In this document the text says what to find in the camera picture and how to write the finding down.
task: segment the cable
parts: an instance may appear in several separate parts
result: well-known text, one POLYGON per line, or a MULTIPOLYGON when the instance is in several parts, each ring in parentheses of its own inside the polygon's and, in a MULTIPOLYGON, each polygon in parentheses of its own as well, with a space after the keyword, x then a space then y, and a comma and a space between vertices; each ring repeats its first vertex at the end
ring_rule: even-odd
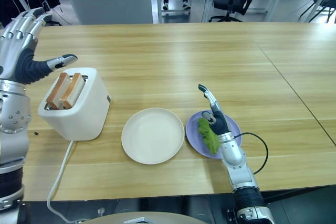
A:
POLYGON ((67 152, 65 153, 65 156, 64 156, 64 159, 63 159, 63 162, 61 164, 61 168, 59 169, 59 173, 58 173, 58 176, 54 182, 54 185, 53 187, 51 188, 50 190, 50 193, 48 195, 48 198, 47 198, 47 207, 48 209, 53 212, 54 214, 58 215, 60 218, 62 218, 63 221, 65 221, 66 223, 77 223, 78 221, 86 221, 86 220, 89 220, 89 219, 78 219, 78 220, 68 220, 67 218, 64 217, 64 215, 62 215, 60 212, 56 211, 54 208, 52 208, 52 206, 50 205, 50 200, 52 198, 52 196, 54 195, 55 193, 55 189, 58 185, 58 182, 59 180, 61 179, 61 176, 63 174, 63 171, 64 171, 64 168, 65 168, 65 164, 67 162, 67 159, 68 159, 68 156, 70 154, 70 151, 71 151, 71 148, 73 146, 73 141, 70 141, 70 144, 69 144, 69 147, 67 149, 67 152))
POLYGON ((249 135, 252 135, 252 136, 255 136, 255 137, 259 138, 259 140, 262 141, 262 143, 264 144, 265 149, 266 149, 266 157, 265 157, 264 163, 262 164, 261 168, 259 168, 256 172, 253 173, 253 174, 257 174, 258 172, 260 172, 264 168, 264 166, 267 163, 267 160, 268 160, 268 147, 267 147, 266 142, 264 140, 262 140, 262 138, 260 136, 258 136, 257 134, 251 133, 251 132, 244 132, 242 134, 236 135, 234 138, 237 138, 237 137, 245 135, 245 134, 249 134, 249 135))
POLYGON ((16 9, 18 10, 18 12, 21 13, 21 12, 20 12, 20 9, 19 9, 19 7, 17 7, 15 1, 14 1, 14 0, 12 0, 12 1, 13 1, 14 5, 15 5, 16 9))
POLYGON ((55 8, 53 8, 53 11, 61 18, 63 19, 66 23, 68 23, 70 26, 72 26, 72 23, 67 22, 60 14, 58 14, 58 12, 55 10, 55 8))

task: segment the toast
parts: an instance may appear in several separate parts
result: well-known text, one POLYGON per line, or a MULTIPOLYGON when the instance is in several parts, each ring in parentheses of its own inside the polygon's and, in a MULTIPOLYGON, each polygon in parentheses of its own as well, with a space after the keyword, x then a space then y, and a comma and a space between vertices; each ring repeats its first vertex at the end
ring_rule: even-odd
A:
POLYGON ((84 84, 85 82, 82 75, 80 73, 75 73, 70 85, 60 98, 65 109, 71 109, 75 105, 84 84))
POLYGON ((63 109, 63 103, 60 101, 61 96, 68 89, 71 83, 70 76, 67 73, 61 73, 59 75, 58 81, 53 88, 52 92, 47 98, 47 103, 54 110, 63 109))

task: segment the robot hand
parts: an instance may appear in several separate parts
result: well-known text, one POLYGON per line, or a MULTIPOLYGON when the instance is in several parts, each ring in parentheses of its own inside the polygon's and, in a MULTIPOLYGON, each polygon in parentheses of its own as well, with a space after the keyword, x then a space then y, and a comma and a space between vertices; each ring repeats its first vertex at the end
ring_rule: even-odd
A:
POLYGON ((51 15, 36 8, 21 13, 7 25, 0 37, 0 80, 30 84, 77 60, 75 55, 41 62, 33 60, 37 37, 49 20, 51 15))
POLYGON ((212 114, 203 111, 202 117, 208 121, 221 143, 222 162, 227 168, 235 197, 238 223, 275 224, 270 210, 265 206, 254 174, 247 166, 246 155, 237 145, 221 106, 205 86, 199 84, 198 89, 210 102, 212 114))
POLYGON ((21 204, 23 164, 28 151, 29 97, 26 84, 77 60, 64 55, 34 61, 37 37, 51 15, 42 8, 23 12, 0 36, 0 222, 27 224, 29 210, 21 204))

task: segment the wooden table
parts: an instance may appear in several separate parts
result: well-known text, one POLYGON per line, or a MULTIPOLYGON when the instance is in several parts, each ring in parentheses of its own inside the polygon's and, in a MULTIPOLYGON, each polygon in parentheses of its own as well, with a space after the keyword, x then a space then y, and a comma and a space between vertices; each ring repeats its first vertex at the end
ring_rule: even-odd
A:
MULTIPOLYGON (((296 32, 302 57, 310 53, 315 38, 311 35, 309 40, 307 30, 322 35, 336 29, 293 23, 44 28, 37 60, 74 53, 79 59, 72 67, 97 68, 112 95, 101 135, 74 145, 54 199, 230 192, 221 161, 201 156, 187 140, 175 157, 159 165, 138 164, 121 146, 123 126, 137 111, 166 108, 185 124, 193 113, 208 109, 199 83, 214 92, 242 131, 267 141, 269 161, 256 175, 261 190, 334 184, 335 145, 263 51, 274 45, 271 38, 276 33, 290 38, 284 26, 296 32), (265 40, 263 32, 268 33, 265 40), (299 40, 300 35, 306 40, 299 40)), ((25 200, 46 200, 69 144, 37 115, 42 97, 60 72, 28 86, 33 120, 24 167, 25 200)), ((263 145, 244 136, 243 148, 252 170, 259 168, 265 158, 263 145)))
POLYGON ((253 31, 254 40, 335 143, 336 27, 290 23, 269 27, 278 34, 262 27, 253 31))

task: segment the lettuce leaf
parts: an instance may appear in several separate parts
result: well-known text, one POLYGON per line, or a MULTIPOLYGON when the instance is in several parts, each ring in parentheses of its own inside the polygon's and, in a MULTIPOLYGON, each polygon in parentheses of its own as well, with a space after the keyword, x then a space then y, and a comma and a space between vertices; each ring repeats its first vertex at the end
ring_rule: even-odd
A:
POLYGON ((203 143, 209 149, 210 153, 218 153, 220 146, 218 136, 210 129, 208 122, 204 118, 198 119, 198 132, 203 136, 203 143))

